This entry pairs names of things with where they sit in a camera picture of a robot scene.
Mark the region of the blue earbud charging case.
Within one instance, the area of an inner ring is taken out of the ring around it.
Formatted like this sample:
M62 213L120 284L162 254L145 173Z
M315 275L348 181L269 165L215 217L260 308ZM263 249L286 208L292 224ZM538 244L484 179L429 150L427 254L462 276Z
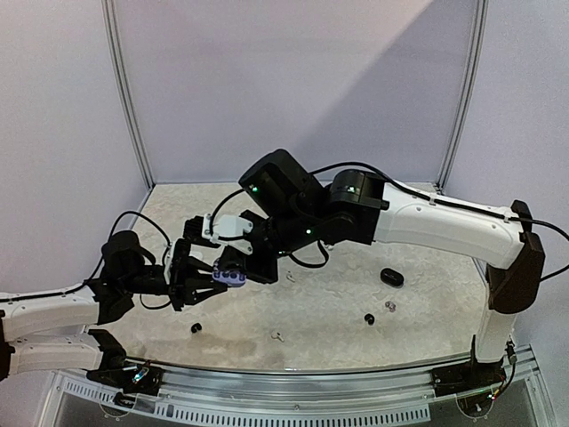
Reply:
M227 287L241 287L246 283L246 275L238 270L224 270L220 267L220 260L213 263L212 278Z

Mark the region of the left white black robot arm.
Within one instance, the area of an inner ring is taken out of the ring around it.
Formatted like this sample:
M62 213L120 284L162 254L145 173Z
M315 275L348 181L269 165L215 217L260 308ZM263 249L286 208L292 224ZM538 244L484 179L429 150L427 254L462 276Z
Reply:
M100 373L114 386L132 379L123 346L105 330L134 306L133 297L165 296L174 310L227 291L212 266L177 241L163 263L131 230L112 235L101 248L98 278L46 294L2 294L1 376L78 368Z

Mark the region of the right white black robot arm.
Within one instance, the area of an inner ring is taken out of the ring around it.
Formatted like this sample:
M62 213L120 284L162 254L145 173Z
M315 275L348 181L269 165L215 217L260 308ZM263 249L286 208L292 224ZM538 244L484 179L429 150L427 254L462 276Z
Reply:
M360 162L342 162L327 185L288 151L277 149L239 179L262 210L213 213L203 234L224 245L222 261L249 279L276 281L276 263L312 243L425 246L486 265L486 298L473 358L460 369L466 387L493 375L516 317L535 301L545 253L524 202L478 205L407 186Z

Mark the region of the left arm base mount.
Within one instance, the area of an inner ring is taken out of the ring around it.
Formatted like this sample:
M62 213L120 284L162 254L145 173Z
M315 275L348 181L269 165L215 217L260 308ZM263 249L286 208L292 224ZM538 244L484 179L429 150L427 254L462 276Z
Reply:
M157 396L165 371L149 361L131 362L122 357L103 360L99 368L86 372L92 382L119 389L124 394Z

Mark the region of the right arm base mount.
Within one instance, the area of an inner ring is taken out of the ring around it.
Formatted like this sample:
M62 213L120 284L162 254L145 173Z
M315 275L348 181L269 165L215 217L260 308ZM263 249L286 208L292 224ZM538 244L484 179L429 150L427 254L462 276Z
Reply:
M481 363L474 356L465 362L434 368L429 373L437 397L485 390L496 384L506 385L509 381L503 359Z

